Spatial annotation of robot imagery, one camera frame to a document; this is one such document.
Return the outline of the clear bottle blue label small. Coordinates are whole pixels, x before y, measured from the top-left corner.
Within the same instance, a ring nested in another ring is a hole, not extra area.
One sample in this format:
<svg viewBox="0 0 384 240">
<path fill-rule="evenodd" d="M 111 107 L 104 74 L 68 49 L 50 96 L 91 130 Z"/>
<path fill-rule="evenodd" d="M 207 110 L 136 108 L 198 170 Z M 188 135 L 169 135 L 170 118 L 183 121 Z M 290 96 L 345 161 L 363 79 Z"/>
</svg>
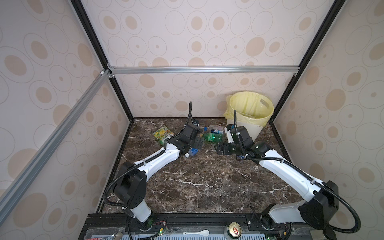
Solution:
<svg viewBox="0 0 384 240">
<path fill-rule="evenodd" d="M 191 148 L 186 154 L 185 154 L 185 157 L 186 158 L 189 158 L 189 157 L 193 157 L 195 156 L 197 153 L 198 153 L 198 149 L 195 149 L 195 148 Z"/>
</svg>

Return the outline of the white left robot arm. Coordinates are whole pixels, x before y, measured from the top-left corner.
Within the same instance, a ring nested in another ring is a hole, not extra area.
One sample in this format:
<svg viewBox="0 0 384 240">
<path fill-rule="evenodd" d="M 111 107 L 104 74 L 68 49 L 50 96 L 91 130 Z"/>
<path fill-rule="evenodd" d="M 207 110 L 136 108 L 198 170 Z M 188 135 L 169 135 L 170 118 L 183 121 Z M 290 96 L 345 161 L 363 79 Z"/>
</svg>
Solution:
<svg viewBox="0 0 384 240">
<path fill-rule="evenodd" d="M 141 223 L 152 215 L 145 202 L 147 182 L 167 164 L 189 153 L 191 149 L 201 149 L 204 140 L 203 132 L 193 124 L 193 103 L 189 103 L 187 121 L 177 134 L 167 138 L 163 147 L 152 155 L 133 164 L 122 166 L 118 176 L 105 189 L 103 201 L 106 205 L 120 207 L 128 215 Z"/>
</svg>

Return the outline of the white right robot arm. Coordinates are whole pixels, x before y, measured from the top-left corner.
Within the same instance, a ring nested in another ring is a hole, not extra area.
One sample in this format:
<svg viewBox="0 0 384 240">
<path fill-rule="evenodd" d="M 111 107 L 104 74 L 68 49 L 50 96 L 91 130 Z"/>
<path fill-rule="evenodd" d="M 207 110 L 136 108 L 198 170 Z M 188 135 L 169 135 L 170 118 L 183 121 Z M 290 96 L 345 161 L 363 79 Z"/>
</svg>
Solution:
<svg viewBox="0 0 384 240">
<path fill-rule="evenodd" d="M 233 124 L 226 127 L 228 142 L 219 142 L 215 146 L 218 155 L 236 155 L 241 160 L 252 161 L 274 173 L 302 197 L 301 201 L 293 204 L 268 206 L 260 216 L 265 230 L 271 231 L 276 225 L 283 223 L 306 223 L 316 230 L 323 231 L 327 239 L 334 240 L 336 232 L 354 234 L 361 229 L 362 223 L 358 213 L 339 196 L 339 188 L 334 182 L 325 183 L 307 174 L 266 142 L 254 142 L 247 128 L 238 126 L 236 111 L 233 112 L 233 117 Z M 353 216 L 355 224 L 349 229 L 330 224 L 340 204 Z"/>
</svg>

